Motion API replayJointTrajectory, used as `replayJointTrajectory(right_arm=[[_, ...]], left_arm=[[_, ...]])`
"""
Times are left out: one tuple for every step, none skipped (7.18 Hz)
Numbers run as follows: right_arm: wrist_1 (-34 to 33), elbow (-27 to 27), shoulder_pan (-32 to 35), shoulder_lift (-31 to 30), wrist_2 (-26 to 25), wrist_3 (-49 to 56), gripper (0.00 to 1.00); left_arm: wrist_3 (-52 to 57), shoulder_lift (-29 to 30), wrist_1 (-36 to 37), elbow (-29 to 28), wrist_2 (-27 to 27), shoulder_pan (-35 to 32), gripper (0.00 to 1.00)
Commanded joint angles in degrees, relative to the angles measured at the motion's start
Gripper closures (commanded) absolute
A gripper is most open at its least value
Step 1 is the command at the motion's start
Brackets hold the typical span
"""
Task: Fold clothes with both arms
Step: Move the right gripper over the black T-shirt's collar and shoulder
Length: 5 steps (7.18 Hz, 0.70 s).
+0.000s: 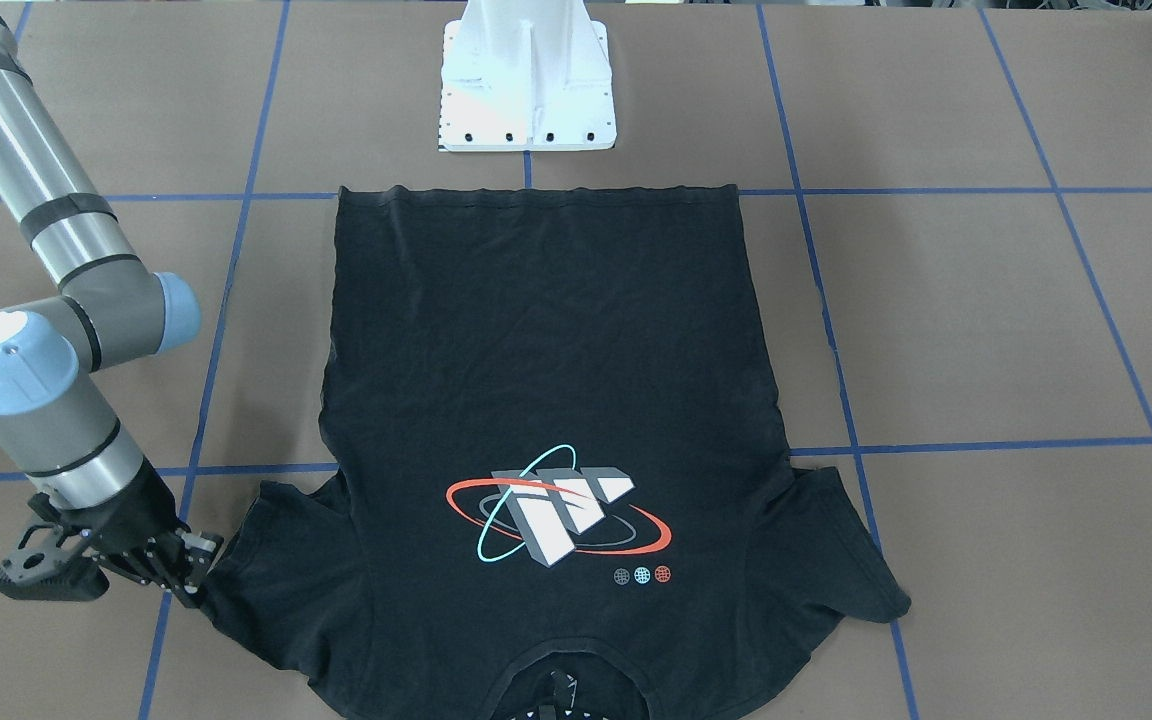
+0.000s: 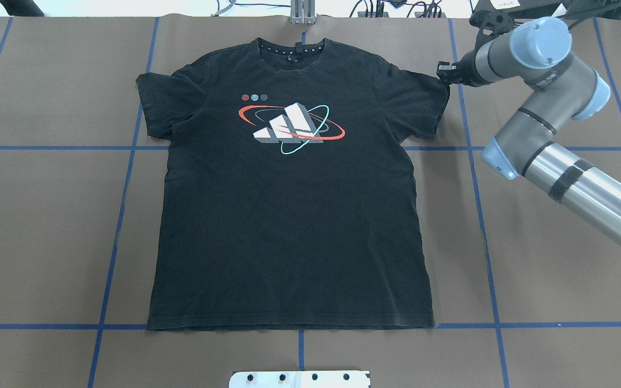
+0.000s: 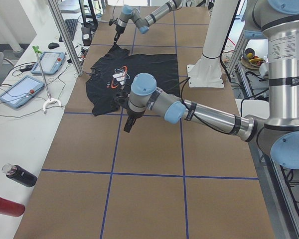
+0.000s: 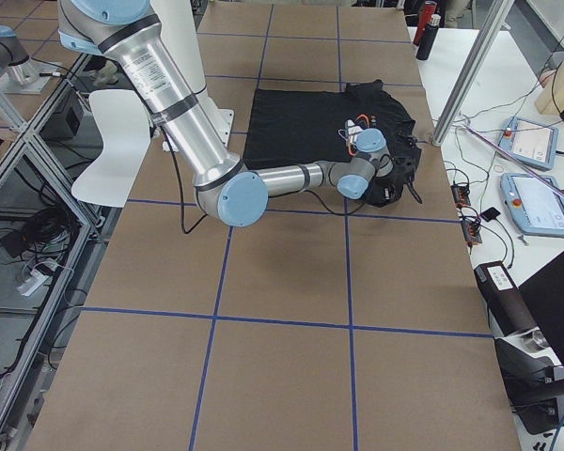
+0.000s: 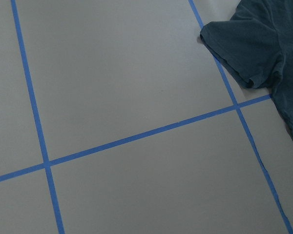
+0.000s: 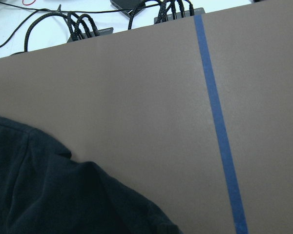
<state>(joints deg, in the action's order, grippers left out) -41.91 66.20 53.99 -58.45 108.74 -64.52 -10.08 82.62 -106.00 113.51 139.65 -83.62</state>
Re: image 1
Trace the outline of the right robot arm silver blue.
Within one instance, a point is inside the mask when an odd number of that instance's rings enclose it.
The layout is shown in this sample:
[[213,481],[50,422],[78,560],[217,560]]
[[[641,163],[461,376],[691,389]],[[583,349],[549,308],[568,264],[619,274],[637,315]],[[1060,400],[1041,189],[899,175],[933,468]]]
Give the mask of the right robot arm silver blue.
[[179,518],[92,377],[191,342],[200,306],[182,278],[150,272],[132,250],[18,63],[1,14],[0,199],[56,286],[46,300],[0,309],[0,450],[35,488],[26,528],[0,560],[0,593],[88,602],[116,574],[196,609],[223,537]]

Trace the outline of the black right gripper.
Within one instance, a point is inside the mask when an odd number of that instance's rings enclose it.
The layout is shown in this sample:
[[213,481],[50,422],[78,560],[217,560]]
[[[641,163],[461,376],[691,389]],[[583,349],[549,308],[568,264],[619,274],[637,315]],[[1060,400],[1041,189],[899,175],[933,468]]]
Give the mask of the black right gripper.
[[92,547],[134,579],[200,601],[200,585],[223,550],[225,537],[188,532],[175,498],[151,462],[131,483],[88,509],[65,511],[65,523],[91,530]]

